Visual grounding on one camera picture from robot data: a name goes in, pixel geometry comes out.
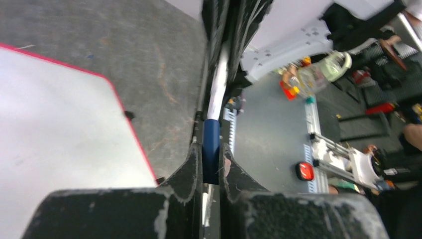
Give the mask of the blue marker cap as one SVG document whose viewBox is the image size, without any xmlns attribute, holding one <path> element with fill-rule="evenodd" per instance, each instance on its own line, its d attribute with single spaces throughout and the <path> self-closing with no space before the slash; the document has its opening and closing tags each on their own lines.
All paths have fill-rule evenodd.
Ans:
<svg viewBox="0 0 422 239">
<path fill-rule="evenodd" d="M 207 119 L 204 121 L 202 140 L 203 182 L 214 185 L 218 185 L 219 130 L 218 120 Z"/>
</svg>

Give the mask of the white board with pink rim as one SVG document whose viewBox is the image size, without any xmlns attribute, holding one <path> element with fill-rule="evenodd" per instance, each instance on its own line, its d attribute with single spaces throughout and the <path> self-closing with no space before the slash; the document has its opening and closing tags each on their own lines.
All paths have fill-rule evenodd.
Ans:
<svg viewBox="0 0 422 239">
<path fill-rule="evenodd" d="M 20 238 L 56 190 L 156 185 L 110 80 L 0 46 L 1 238 Z"/>
</svg>

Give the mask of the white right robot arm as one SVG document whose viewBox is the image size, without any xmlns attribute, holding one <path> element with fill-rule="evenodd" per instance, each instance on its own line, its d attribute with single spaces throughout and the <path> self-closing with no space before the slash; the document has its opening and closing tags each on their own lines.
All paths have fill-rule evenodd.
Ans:
<svg viewBox="0 0 422 239">
<path fill-rule="evenodd" d="M 225 96 L 240 90 L 276 67 L 307 55 L 345 52 L 374 37 L 376 31 L 405 9 L 402 0 L 334 0 L 316 18 L 269 45 L 246 53 L 263 19 L 275 13 L 271 0 L 205 0 L 202 20 L 207 36 L 201 94 L 211 94 L 221 52 L 228 54 Z"/>
</svg>

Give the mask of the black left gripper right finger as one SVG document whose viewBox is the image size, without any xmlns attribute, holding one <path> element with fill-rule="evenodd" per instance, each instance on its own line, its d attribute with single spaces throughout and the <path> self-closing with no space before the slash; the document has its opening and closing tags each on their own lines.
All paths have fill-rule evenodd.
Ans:
<svg viewBox="0 0 422 239">
<path fill-rule="evenodd" d="M 373 205 L 360 194 L 270 192 L 220 146 L 223 239 L 386 239 Z"/>
</svg>

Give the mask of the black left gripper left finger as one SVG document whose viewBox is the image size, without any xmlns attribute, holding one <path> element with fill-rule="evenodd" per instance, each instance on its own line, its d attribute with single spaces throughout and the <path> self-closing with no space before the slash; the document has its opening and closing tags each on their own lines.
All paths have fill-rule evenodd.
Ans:
<svg viewBox="0 0 422 239">
<path fill-rule="evenodd" d="M 38 206 L 25 239 L 201 239 L 202 156 L 192 143 L 185 162 L 156 188 L 59 190 Z"/>
</svg>

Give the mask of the blue white marker pen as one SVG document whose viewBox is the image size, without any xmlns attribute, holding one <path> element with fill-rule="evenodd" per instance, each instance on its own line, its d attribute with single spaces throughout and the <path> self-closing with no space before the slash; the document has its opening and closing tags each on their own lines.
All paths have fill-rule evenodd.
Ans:
<svg viewBox="0 0 422 239">
<path fill-rule="evenodd" d="M 223 97 L 227 85 L 229 60 L 229 44 L 222 45 L 215 74 L 211 85 L 210 103 L 207 112 L 208 120 L 219 120 Z"/>
</svg>

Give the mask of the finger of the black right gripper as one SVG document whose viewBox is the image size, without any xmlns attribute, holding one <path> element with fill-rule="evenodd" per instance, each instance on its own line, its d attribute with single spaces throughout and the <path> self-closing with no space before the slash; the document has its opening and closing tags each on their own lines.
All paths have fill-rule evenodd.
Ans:
<svg viewBox="0 0 422 239">
<path fill-rule="evenodd" d="M 203 1 L 202 19 L 208 39 L 208 76 L 214 73 L 219 59 L 229 5 L 229 0 Z"/>
<path fill-rule="evenodd" d="M 235 81 L 241 55 L 272 6 L 271 0 L 231 0 L 228 12 L 229 83 Z"/>
</svg>

